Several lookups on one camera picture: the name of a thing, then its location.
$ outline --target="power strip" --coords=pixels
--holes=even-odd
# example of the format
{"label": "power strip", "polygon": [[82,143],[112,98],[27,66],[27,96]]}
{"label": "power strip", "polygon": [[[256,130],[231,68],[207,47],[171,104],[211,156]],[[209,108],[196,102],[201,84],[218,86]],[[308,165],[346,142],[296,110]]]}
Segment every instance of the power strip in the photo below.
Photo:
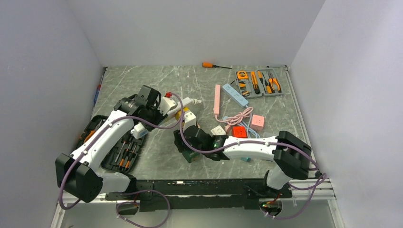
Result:
{"label": "power strip", "polygon": [[248,106],[249,101],[243,98],[242,95],[232,88],[230,84],[227,83],[223,85],[222,89],[242,108],[246,108]]}

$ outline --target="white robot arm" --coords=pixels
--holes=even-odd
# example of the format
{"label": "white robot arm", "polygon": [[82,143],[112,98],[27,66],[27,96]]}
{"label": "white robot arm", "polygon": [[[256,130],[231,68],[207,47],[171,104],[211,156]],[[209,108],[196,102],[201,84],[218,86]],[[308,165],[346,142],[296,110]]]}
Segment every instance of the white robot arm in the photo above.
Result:
{"label": "white robot arm", "polygon": [[[197,100],[190,98],[185,98],[182,102],[184,107],[198,103]],[[180,105],[175,101],[168,97],[161,97],[158,91],[148,86],[143,86],[137,95],[121,99],[106,122],[88,141],[70,155],[61,154],[56,159],[58,186],[84,202],[92,201],[101,193],[136,191],[136,179],[127,173],[98,173],[102,160],[126,132],[130,131],[135,138],[143,137],[155,126],[173,118],[180,110]],[[286,152],[279,146],[270,145],[270,143],[281,140],[301,148],[310,155],[310,147],[290,133],[280,132],[277,137],[254,139],[254,141],[258,140],[266,144],[241,144],[239,142],[250,139],[238,139],[228,136],[215,136],[213,138],[197,128],[195,117],[190,114],[191,112],[184,119],[186,125],[184,135],[185,138],[189,139],[189,143],[192,144],[198,141],[200,145],[201,142],[203,146],[199,149],[203,150],[238,143],[238,145],[226,148],[221,152],[205,154],[206,157],[215,161],[240,157],[275,161],[278,166],[270,170],[265,177],[267,186],[274,190],[281,189],[292,178],[307,178],[309,161],[303,160],[299,153]],[[139,122],[139,118],[148,121],[148,123]],[[186,150],[186,146],[179,146],[182,139],[177,138],[177,133],[178,130],[174,132],[175,145],[183,153]],[[77,162],[76,159],[82,153],[84,153],[84,156]],[[68,173],[68,169],[74,162],[76,162],[75,166],[71,173]]]}

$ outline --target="red box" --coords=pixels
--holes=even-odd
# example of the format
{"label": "red box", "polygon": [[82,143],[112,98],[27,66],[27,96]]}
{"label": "red box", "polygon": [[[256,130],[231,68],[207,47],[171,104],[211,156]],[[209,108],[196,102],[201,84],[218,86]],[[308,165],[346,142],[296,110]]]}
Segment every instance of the red box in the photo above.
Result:
{"label": "red box", "polygon": [[237,138],[247,138],[248,137],[248,135],[246,135],[245,127],[242,127],[242,126],[232,127],[232,136],[237,137]]}

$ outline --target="white wall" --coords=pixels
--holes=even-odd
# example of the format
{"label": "white wall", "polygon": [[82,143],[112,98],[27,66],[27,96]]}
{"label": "white wall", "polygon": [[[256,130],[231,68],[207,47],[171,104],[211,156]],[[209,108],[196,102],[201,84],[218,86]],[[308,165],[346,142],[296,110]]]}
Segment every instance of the white wall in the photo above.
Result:
{"label": "white wall", "polygon": [[100,62],[291,64],[325,0],[67,0]]}
{"label": "white wall", "polygon": [[0,227],[49,227],[102,67],[64,0],[0,3]]}
{"label": "white wall", "polygon": [[327,0],[291,66],[346,227],[403,227],[403,2]]}

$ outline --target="orange pliers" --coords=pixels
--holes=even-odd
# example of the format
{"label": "orange pliers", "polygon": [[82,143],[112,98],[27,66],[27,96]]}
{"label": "orange pliers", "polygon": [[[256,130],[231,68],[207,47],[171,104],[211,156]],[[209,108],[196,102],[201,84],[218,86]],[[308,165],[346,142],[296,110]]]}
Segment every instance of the orange pliers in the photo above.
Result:
{"label": "orange pliers", "polygon": [[269,83],[270,83],[270,87],[273,89],[273,92],[274,92],[273,84],[275,84],[277,87],[277,91],[279,93],[281,93],[280,84],[278,83],[277,78],[273,77],[271,72],[269,72]]}

